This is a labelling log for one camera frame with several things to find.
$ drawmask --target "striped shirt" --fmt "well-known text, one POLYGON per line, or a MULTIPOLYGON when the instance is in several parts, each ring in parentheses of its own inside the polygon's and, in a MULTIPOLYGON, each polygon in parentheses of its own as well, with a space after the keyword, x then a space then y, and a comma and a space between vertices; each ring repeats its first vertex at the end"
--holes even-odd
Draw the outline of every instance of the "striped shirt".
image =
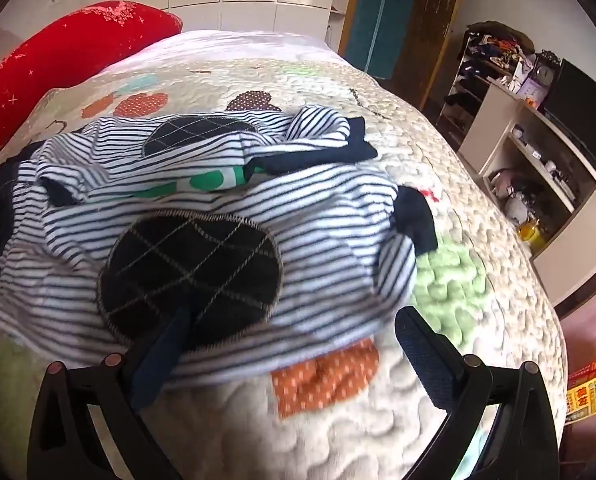
POLYGON ((255 157, 341 148, 349 132, 334 110, 306 106, 294 116, 99 118, 48 139, 18 170, 14 232, 0 259, 0 328, 69 366, 122 351, 98 313, 97 277, 131 223, 173 208, 258 222, 273 235, 284 270, 268 322, 235 342, 182 355, 170 385, 269 372, 375 333, 406 304, 415 275, 412 242, 393 227, 398 187, 387 174, 323 164, 257 184, 141 195, 255 157), (59 183, 77 203, 52 206, 41 178, 59 183))

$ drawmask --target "television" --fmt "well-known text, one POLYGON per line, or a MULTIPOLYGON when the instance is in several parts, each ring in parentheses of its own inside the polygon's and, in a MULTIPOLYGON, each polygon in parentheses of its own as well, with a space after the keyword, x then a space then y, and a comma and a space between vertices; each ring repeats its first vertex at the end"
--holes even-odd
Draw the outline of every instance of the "television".
POLYGON ((596 82, 564 59, 539 110, 596 168, 596 82))

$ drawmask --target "red and yellow box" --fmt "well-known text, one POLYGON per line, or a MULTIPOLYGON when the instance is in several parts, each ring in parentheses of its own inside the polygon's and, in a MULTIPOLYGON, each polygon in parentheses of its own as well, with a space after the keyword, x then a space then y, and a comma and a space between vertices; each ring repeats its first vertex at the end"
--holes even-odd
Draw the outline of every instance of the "red and yellow box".
POLYGON ((596 414, 596 360, 569 374, 565 425, 596 414))

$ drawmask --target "clock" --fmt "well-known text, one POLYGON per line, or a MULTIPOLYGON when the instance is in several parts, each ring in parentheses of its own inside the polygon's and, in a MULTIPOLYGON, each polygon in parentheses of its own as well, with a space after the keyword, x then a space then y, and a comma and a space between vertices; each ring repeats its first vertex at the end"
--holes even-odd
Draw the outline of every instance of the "clock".
POLYGON ((539 107, 552 86, 559 66, 560 59, 553 52, 543 50, 536 54, 534 68, 524 80, 518 96, 529 99, 532 106, 539 107))

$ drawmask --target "black clip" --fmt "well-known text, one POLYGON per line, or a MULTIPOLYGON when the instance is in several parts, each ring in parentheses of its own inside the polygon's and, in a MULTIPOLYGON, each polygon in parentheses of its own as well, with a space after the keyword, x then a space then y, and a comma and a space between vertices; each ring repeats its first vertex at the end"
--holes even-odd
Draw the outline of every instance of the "black clip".
POLYGON ((135 480, 182 480, 137 415, 155 400, 180 357, 190 309, 179 308, 126 356, 97 366, 47 367, 38 394, 27 456, 28 480, 119 480, 100 444, 88 404, 98 405, 135 480))
POLYGON ((488 367, 435 334, 412 306, 396 315, 396 337, 431 402, 447 417, 406 480, 450 479, 485 407, 499 404, 471 480, 557 480, 558 443, 547 389, 538 365, 488 367))

